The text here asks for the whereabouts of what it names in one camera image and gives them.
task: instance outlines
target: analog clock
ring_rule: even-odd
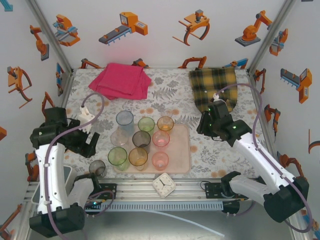
[[[176,189],[175,182],[169,177],[167,173],[162,174],[156,180],[152,182],[152,185],[156,192],[162,199],[168,196],[173,190]]]

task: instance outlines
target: pink cloth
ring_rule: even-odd
[[[151,78],[145,74],[143,67],[109,63],[89,88],[110,100],[141,100],[147,98],[150,83]]]

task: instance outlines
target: yellow plaid cloth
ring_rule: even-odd
[[[234,67],[196,69],[189,72],[193,90],[194,103],[199,111],[208,111],[208,105],[214,94],[224,87],[236,84]],[[238,88],[233,86],[219,94],[219,98],[226,102],[231,112],[237,104]]]

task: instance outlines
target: pink tray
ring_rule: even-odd
[[[139,131],[137,125],[134,126],[135,132]],[[154,132],[158,131],[157,125],[154,128]],[[123,148],[129,152],[135,148],[132,143],[132,137],[128,143],[123,146]],[[125,171],[119,171],[117,168],[113,168],[117,173],[139,173],[139,174],[158,174],[158,173],[167,173],[167,174],[185,174],[188,173],[191,169],[191,155],[190,155],[190,138],[189,138],[189,128],[184,124],[175,124],[171,133],[170,133],[170,142],[168,147],[163,151],[169,156],[169,164],[163,171],[158,171],[153,166],[151,159],[152,156],[159,152],[156,149],[156,146],[152,142],[150,146],[150,153],[148,154],[147,168],[144,171],[138,171],[134,166],[130,167]]]

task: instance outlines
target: metal post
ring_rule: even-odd
[[[66,55],[62,51],[61,46],[60,46],[54,32],[51,30],[50,25],[48,24],[43,12],[39,8],[38,3],[36,2],[36,0],[25,0],[25,1],[28,4],[34,17],[36,18],[37,22],[39,23],[42,32],[46,35],[51,47],[55,51],[59,60],[61,61],[60,64],[63,66],[63,69],[68,73],[68,75],[71,75],[73,69],[72,69]]]
[[[292,7],[298,0],[285,0],[283,3],[280,11],[278,12],[275,20],[273,21],[266,37],[264,38],[262,45],[260,49],[258,50],[257,54],[254,56],[252,63],[249,67],[249,73],[253,76],[255,73],[258,64],[260,63],[261,59],[264,57],[264,55],[268,52],[268,48],[270,47],[271,43],[273,42],[274,38],[278,34],[278,31],[282,25],[282,23],[285,21],[286,17],[290,13]]]

